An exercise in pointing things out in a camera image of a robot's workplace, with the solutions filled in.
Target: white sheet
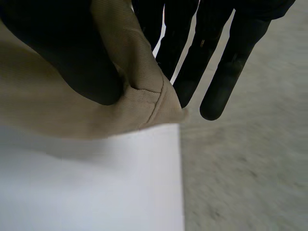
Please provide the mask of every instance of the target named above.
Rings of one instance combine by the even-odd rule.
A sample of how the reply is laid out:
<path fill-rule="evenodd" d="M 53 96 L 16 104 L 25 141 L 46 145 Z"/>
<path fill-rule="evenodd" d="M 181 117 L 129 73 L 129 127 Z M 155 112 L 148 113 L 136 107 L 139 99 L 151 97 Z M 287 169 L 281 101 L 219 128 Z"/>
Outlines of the white sheet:
<path fill-rule="evenodd" d="M 183 231 L 179 128 L 69 141 L 0 127 L 1 231 Z"/>

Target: gray floor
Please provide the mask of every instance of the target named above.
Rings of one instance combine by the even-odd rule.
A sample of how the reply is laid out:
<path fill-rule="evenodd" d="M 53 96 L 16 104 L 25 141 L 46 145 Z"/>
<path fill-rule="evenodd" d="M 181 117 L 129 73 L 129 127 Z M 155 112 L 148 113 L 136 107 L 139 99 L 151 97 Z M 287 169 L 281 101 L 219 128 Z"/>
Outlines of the gray floor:
<path fill-rule="evenodd" d="M 209 122 L 199 106 L 230 23 L 181 126 L 186 231 L 306 231 L 308 1 L 272 22 L 224 114 Z"/>

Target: gloved hand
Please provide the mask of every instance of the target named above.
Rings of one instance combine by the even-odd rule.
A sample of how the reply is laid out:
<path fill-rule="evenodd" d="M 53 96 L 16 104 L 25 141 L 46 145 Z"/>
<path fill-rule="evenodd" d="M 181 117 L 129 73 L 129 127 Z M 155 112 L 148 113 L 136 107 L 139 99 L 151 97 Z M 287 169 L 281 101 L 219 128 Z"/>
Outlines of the gloved hand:
<path fill-rule="evenodd" d="M 236 12 L 229 41 L 200 107 L 202 117 L 207 120 L 216 120 L 221 116 L 253 47 L 265 35 L 271 20 L 284 16 L 294 1 L 201 0 L 193 43 L 173 85 L 182 108 L 186 107 L 192 98 L 233 9 L 236 9 Z M 161 15 L 153 15 L 153 9 L 158 8 L 157 2 L 160 2 L 159 13 L 165 3 L 167 28 L 156 60 L 166 77 L 171 79 L 186 43 L 188 25 L 194 11 L 187 7 L 191 0 L 181 0 L 179 4 L 174 4 L 172 9 L 172 1 L 169 0 L 133 0 L 136 16 L 152 49 L 159 39 L 157 35 L 160 35 L 158 32 L 161 28 Z M 170 29 L 170 21 L 175 25 L 177 20 L 184 21 L 185 23 L 181 24 L 185 27 L 182 30 Z M 185 35 L 181 37 L 174 31 L 185 31 L 181 33 Z"/>
<path fill-rule="evenodd" d="M 0 17 L 79 94 L 102 105 L 123 91 L 90 13 L 91 0 L 1 0 Z"/>

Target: beige fabric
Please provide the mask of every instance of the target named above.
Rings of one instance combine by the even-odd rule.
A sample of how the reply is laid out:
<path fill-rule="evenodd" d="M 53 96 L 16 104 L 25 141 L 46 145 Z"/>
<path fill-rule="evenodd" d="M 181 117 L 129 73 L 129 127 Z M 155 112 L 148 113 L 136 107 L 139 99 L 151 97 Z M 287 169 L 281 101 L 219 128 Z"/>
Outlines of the beige fabric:
<path fill-rule="evenodd" d="M 127 1 L 94 0 L 92 13 L 127 80 L 121 99 L 102 106 L 82 97 L 0 21 L 1 121 L 55 137 L 98 139 L 184 118 Z"/>

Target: glove finger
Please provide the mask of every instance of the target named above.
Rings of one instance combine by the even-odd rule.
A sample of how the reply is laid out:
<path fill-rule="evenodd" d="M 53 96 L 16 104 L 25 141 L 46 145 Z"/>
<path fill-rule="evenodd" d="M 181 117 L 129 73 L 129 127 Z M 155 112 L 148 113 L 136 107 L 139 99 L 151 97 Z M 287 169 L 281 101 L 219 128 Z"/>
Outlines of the glove finger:
<path fill-rule="evenodd" d="M 123 87 L 90 14 L 89 0 L 4 0 L 7 28 L 51 63 L 77 93 L 114 104 Z"/>

